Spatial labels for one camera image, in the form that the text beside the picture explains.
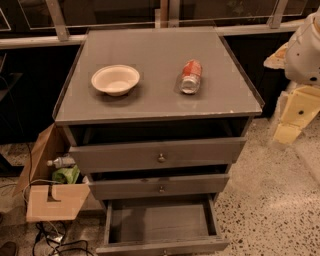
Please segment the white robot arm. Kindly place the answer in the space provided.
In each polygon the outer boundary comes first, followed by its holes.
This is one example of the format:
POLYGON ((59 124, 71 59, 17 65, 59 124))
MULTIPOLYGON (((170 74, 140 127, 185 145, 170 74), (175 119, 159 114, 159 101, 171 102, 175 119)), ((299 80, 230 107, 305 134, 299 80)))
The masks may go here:
POLYGON ((320 8, 263 65, 283 69, 295 84, 278 99, 281 115, 273 135, 274 141, 291 144, 320 112, 320 8))

